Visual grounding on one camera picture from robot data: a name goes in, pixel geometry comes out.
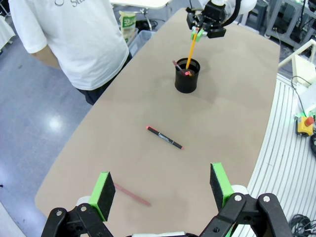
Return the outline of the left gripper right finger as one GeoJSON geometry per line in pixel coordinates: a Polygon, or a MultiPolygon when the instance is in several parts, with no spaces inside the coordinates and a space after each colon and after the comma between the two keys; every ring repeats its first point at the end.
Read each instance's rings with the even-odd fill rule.
{"type": "Polygon", "coordinates": [[[250,226],[257,237],[291,237],[283,209],[272,193],[258,198],[234,192],[221,163],[210,164],[210,186],[217,205],[201,237],[229,237],[239,225],[250,226]]]}

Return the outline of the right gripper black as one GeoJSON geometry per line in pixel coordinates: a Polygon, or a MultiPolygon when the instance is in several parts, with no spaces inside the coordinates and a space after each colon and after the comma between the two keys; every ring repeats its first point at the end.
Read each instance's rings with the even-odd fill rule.
{"type": "MultiPolygon", "coordinates": [[[[223,20],[226,18],[225,7],[223,1],[208,1],[204,7],[204,16],[212,22],[213,26],[222,26],[223,20]]],[[[196,12],[191,8],[186,8],[187,24],[191,30],[191,39],[198,33],[199,37],[206,37],[209,23],[206,18],[203,18],[197,23],[196,12]]]]}

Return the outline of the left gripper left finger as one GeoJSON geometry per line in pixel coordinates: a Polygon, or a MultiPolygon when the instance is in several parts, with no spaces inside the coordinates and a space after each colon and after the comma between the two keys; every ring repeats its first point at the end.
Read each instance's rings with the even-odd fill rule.
{"type": "Polygon", "coordinates": [[[101,172],[88,202],[76,205],[72,210],[57,207],[51,210],[43,237],[111,237],[104,224],[109,217],[115,196],[115,185],[110,172],[101,172]]]}

